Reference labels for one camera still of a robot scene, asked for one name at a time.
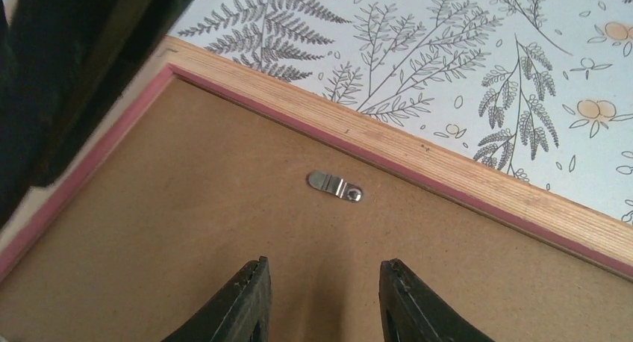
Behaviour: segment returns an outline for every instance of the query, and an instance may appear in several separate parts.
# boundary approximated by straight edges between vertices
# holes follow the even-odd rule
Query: light wood border
[[[0,253],[0,279],[175,78],[633,281],[631,226],[173,37],[126,90],[127,111]]]

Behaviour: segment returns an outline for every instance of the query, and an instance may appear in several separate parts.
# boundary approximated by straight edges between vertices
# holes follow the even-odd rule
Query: cardboard surface
[[[159,341],[260,255],[271,341],[382,341],[391,258],[497,341],[633,339],[632,284],[182,81],[0,285],[0,334]]]

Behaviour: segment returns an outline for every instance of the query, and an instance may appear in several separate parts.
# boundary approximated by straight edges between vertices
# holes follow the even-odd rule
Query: orange flower print
[[[622,55],[628,57],[633,51],[633,25],[621,22],[609,22],[603,28],[595,25],[599,36],[591,37],[587,43],[603,43],[611,41],[612,46],[622,46]]]
[[[609,101],[585,99],[576,105],[576,109],[572,109],[563,105],[567,113],[581,116],[570,125],[571,129],[581,128],[590,124],[589,138],[593,138],[600,131],[600,127],[609,129],[607,123],[622,122],[633,119],[633,114],[617,115],[615,105]]]

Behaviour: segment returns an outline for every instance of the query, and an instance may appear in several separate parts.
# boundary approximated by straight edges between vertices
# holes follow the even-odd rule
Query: metal tab
[[[325,191],[348,202],[359,202],[363,191],[338,176],[315,170],[308,175],[308,184],[314,189]]]

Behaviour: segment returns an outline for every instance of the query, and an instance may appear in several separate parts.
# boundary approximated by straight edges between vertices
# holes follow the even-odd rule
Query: pink painted strip
[[[173,76],[169,67],[163,68],[147,85],[147,88],[130,104],[121,117],[108,129],[98,143],[88,152],[79,165],[63,180],[60,186],[42,204],[9,245],[0,252],[0,282],[17,265],[20,258],[33,246],[51,225],[55,217],[70,199],[89,180],[116,145],[152,105],[154,99]]]
[[[373,162],[374,164],[384,167],[388,171],[394,172],[395,174],[400,174],[404,177],[412,179],[422,186],[430,187],[432,190],[436,190],[438,192],[441,192],[442,194],[451,196],[453,199],[457,199],[458,201],[463,202],[466,205],[485,212],[486,214],[490,214],[491,216],[500,219],[501,221],[504,221],[510,225],[513,225],[518,229],[521,229],[528,232],[529,234],[538,236],[545,241],[549,241],[550,243],[568,249],[571,252],[584,256],[591,261],[594,261],[609,269],[613,269],[614,271],[622,273],[623,275],[633,279],[633,266],[631,265],[602,254],[601,252],[589,249],[588,247],[576,241],[570,240],[566,237],[562,237],[550,230],[536,225],[535,223],[524,220],[521,217],[515,216],[511,213],[508,213],[507,211],[503,211],[502,209],[497,208],[491,204],[473,198],[472,196],[469,196],[459,190],[446,186],[439,181],[432,180],[427,176],[424,176],[418,172],[414,172],[413,170],[403,167],[396,162],[389,161],[388,159],[385,159],[380,155],[355,146],[349,142],[346,142],[345,140],[340,139],[339,137],[335,137],[332,134],[321,131],[318,128],[314,128],[313,126],[305,124],[297,119],[292,118],[291,116],[279,113],[278,111],[275,111],[272,108],[267,107],[266,105],[262,105],[259,102],[227,90],[226,88],[219,86],[218,84],[207,81],[197,76],[195,73],[189,72],[175,65],[171,65],[171,67],[172,71],[176,75],[180,75],[183,78],[186,78],[188,81],[192,81],[206,88],[207,90],[210,90],[211,92],[218,93],[226,97],[227,99],[230,99],[231,101],[237,102],[239,105],[244,105],[254,111],[260,112],[261,114],[269,116],[278,122],[284,123],[294,129],[297,129],[298,131],[301,131],[310,137],[315,137],[328,144],[331,144],[332,146],[337,147],[338,149],[342,149],[346,152],[352,153],[355,156]]]

